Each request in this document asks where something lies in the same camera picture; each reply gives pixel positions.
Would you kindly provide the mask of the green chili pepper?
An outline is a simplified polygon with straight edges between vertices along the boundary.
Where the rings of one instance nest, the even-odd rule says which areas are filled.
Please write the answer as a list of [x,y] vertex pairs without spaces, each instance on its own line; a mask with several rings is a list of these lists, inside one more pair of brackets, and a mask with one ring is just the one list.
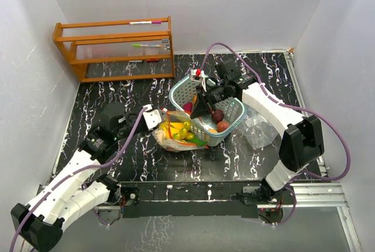
[[207,142],[206,141],[202,141],[201,139],[199,138],[192,138],[190,141],[190,143],[193,143],[193,144],[196,144],[197,146],[199,147],[202,147],[202,146],[206,146],[207,145]]

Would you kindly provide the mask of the clear bag blue zipper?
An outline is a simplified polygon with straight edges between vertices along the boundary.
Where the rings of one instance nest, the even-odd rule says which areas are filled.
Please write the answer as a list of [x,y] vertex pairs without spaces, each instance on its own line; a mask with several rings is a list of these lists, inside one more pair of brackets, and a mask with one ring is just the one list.
[[256,110],[247,107],[246,116],[237,126],[253,149],[260,149],[271,144],[279,135],[277,130]]

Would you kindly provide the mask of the yellow banana bunch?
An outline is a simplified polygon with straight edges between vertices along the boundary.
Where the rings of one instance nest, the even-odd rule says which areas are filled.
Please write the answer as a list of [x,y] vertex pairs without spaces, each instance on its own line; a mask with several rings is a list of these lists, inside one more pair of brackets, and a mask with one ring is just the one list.
[[159,126],[159,129],[164,132],[167,139],[174,139],[182,143],[189,142],[195,137],[195,134],[192,132],[190,121],[165,121]]

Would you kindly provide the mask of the clear bag orange zipper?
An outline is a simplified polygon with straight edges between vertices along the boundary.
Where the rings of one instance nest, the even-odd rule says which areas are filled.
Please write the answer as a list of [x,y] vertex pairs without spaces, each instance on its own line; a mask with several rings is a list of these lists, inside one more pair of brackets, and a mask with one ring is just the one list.
[[207,141],[200,138],[203,132],[190,114],[188,111],[162,110],[162,122],[152,132],[160,147],[169,152],[208,149]]

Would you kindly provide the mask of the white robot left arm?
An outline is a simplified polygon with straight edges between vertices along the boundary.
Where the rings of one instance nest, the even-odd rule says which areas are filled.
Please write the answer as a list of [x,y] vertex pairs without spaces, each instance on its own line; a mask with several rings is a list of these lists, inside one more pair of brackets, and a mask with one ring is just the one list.
[[64,231],[102,203],[116,204],[120,186],[103,175],[83,188],[89,177],[110,167],[126,150],[131,138],[153,131],[163,119],[162,111],[150,104],[126,111],[121,103],[110,103],[79,144],[68,164],[26,205],[17,203],[11,210],[15,235],[25,241],[24,250],[50,251]]

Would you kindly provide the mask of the brown passion fruit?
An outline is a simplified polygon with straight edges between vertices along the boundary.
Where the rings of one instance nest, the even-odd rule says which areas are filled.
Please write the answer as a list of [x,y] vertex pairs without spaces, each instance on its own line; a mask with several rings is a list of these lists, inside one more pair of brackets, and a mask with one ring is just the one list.
[[229,126],[230,124],[227,121],[220,121],[216,125],[216,130],[217,132],[224,132]]

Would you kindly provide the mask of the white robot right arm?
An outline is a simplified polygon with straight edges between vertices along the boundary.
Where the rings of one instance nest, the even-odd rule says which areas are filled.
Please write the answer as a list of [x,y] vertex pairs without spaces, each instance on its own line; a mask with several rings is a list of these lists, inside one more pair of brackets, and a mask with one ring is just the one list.
[[197,98],[190,117],[212,115],[215,104],[236,98],[258,112],[277,130],[282,139],[279,160],[261,181],[260,187],[245,194],[246,198],[275,203],[281,198],[283,188],[323,154],[321,121],[314,115],[306,117],[283,107],[283,102],[271,95],[254,76],[239,70],[227,71],[224,63],[217,64],[215,68],[219,81],[205,76],[201,69],[190,71],[190,80],[197,83]]

